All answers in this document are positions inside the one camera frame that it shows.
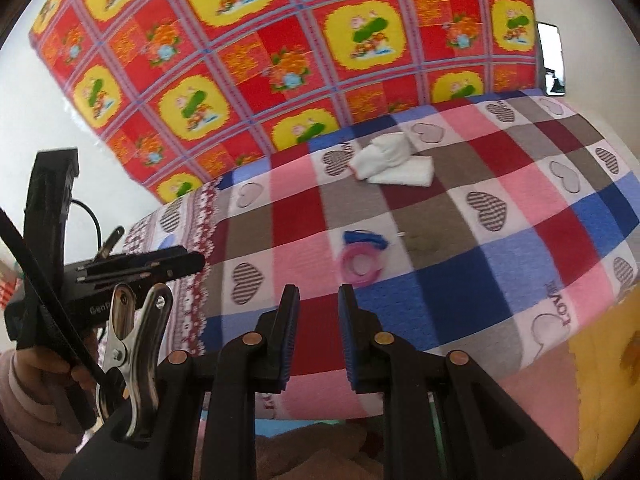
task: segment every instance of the small white object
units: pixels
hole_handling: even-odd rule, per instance
[[[359,180],[364,180],[388,168],[407,161],[412,147],[402,132],[384,134],[373,139],[369,146],[356,153],[349,167]]]
[[[370,176],[370,184],[396,184],[399,186],[429,187],[433,182],[433,159],[430,156],[410,156],[400,166],[388,168]]]

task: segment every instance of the pink tape roll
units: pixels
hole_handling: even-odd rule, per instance
[[[366,274],[358,274],[353,268],[353,261],[357,256],[368,256],[372,260],[372,265]],[[340,255],[340,269],[345,282],[353,286],[371,285],[376,282],[382,272],[380,250],[367,242],[349,244]]]

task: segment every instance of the pink square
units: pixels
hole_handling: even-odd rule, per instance
[[[301,300],[335,294],[340,285],[327,232],[274,247],[273,267],[275,290],[293,283]]]
[[[580,328],[598,319],[614,302],[611,283],[602,263],[569,285],[566,291],[574,302]]]
[[[503,175],[499,180],[533,226],[568,207],[566,200],[535,164]]]
[[[302,156],[270,172],[271,201],[277,202],[318,185],[311,156]]]
[[[440,114],[465,140],[477,139],[500,130],[475,105],[443,110]]]
[[[344,420],[369,416],[351,389],[346,370],[293,376],[281,393],[293,420]]]

